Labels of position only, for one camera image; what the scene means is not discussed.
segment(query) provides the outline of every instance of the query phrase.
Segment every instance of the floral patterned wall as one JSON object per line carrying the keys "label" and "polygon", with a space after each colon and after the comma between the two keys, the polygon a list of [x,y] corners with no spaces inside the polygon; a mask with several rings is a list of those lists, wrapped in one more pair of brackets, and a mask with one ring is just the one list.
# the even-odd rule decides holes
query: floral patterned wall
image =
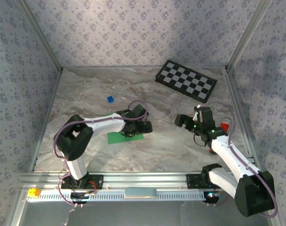
{"label": "floral patterned wall", "polygon": [[273,0],[231,73],[286,218],[286,0]]}
{"label": "floral patterned wall", "polygon": [[60,64],[226,65],[258,0],[26,0]]}
{"label": "floral patterned wall", "polygon": [[58,72],[14,0],[0,0],[0,226],[27,172]]}

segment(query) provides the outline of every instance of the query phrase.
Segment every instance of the yellow lego brick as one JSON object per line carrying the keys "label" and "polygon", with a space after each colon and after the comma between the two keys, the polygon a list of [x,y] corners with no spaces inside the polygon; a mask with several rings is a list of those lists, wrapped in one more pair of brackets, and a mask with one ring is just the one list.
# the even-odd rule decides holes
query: yellow lego brick
{"label": "yellow lego brick", "polygon": [[28,197],[39,197],[40,189],[38,188],[29,188]]}

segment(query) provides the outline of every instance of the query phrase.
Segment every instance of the black and white checkerboard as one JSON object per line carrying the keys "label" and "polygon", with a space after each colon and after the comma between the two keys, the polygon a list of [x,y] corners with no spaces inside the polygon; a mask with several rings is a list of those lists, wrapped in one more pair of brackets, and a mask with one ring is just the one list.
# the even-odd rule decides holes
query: black and white checkerboard
{"label": "black and white checkerboard", "polygon": [[202,103],[206,103],[217,80],[168,60],[156,81],[183,93]]}

